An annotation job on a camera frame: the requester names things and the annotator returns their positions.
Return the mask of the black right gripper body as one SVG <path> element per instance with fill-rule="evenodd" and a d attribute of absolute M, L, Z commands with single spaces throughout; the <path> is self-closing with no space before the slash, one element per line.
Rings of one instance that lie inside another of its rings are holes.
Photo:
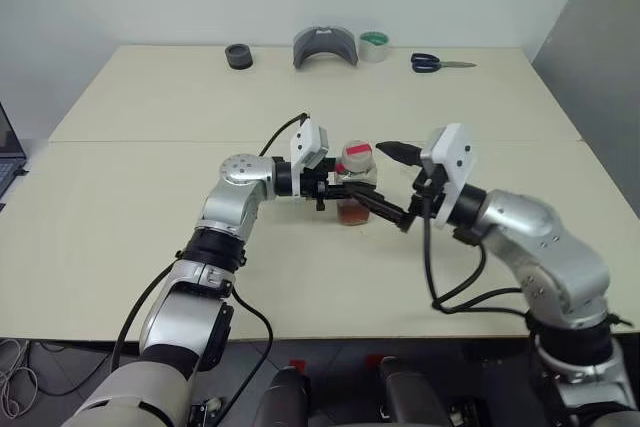
<path fill-rule="evenodd" d="M 435 166 L 431 173 L 421 169 L 412 184 L 414 193 L 409 213 L 423 219 L 435 218 L 444 200 L 444 187 L 448 181 L 443 166 Z"/>

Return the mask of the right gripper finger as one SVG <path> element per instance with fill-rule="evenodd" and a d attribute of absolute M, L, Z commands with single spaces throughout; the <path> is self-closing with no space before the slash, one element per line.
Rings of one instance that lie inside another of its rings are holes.
<path fill-rule="evenodd" d="M 387 201 L 381 194 L 356 193 L 355 199 L 367 207 L 371 213 L 391 222 L 402 232 L 408 232 L 415 219 L 413 214 Z"/>
<path fill-rule="evenodd" d="M 407 166 L 422 164 L 421 149 L 417 146 L 400 141 L 384 141 L 377 143 L 376 148 L 401 164 Z"/>

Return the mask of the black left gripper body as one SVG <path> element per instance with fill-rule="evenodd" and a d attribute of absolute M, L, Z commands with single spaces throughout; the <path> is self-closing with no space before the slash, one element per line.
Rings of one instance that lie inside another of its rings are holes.
<path fill-rule="evenodd" d="M 321 160 L 320 163 L 313 168 L 304 167 L 300 175 L 300 195 L 305 199 L 314 200 L 317 211 L 324 211 L 326 209 L 326 200 L 338 200 L 324 198 L 326 187 L 333 185 L 329 181 L 329 175 L 334 173 L 325 170 L 325 159 Z"/>

